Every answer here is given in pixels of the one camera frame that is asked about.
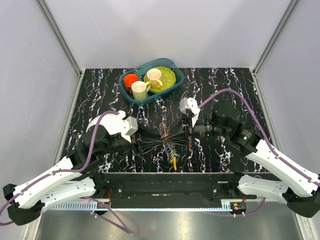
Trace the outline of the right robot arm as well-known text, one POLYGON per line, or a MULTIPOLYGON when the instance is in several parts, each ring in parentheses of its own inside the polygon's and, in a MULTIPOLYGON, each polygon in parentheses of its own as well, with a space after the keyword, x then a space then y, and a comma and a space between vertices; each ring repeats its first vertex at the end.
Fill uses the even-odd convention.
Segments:
POLYGON ((199 120, 200 108, 193 98, 183 98, 179 109, 184 114, 178 124, 181 132, 171 133, 166 140, 182 138, 192 147, 198 138, 223 137, 225 145, 266 168, 279 180, 254 178, 236 172, 221 187, 223 197, 239 198, 254 195, 285 204, 294 213, 312 218, 320 210, 320 176, 300 166, 270 144, 258 131, 241 123, 241 112, 229 101, 215 104, 211 120, 199 120))

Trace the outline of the metal keyring disc with rings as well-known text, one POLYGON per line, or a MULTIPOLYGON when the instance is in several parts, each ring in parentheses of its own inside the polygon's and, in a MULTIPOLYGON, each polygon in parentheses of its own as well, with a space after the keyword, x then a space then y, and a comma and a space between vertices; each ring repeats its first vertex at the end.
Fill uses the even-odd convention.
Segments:
POLYGON ((172 142, 169 142, 168 137, 170 136, 170 130, 167 127, 166 123, 161 122, 159 124, 159 132, 164 144, 164 150, 167 155, 167 160, 175 168, 177 166, 177 156, 174 144, 172 142))

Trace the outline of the yellow key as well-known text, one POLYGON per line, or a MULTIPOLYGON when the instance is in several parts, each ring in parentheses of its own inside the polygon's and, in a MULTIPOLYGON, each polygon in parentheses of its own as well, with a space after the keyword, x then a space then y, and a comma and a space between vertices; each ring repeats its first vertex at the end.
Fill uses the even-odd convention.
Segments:
POLYGON ((173 169, 177 171, 177 160, 175 157, 171 159, 171 164, 173 166, 173 169))

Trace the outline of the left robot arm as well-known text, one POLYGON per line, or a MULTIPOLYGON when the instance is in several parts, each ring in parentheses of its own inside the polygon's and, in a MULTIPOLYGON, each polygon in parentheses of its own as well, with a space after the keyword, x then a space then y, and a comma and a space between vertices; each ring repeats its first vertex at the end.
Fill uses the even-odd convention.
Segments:
POLYGON ((138 123, 124 111, 106 111, 93 118, 81 136, 82 142, 54 166, 23 184, 3 187, 9 222, 1 226, 26 225, 47 210, 75 199, 110 198, 113 190, 99 172, 107 154, 134 150, 143 155, 143 145, 162 144, 161 135, 138 123))

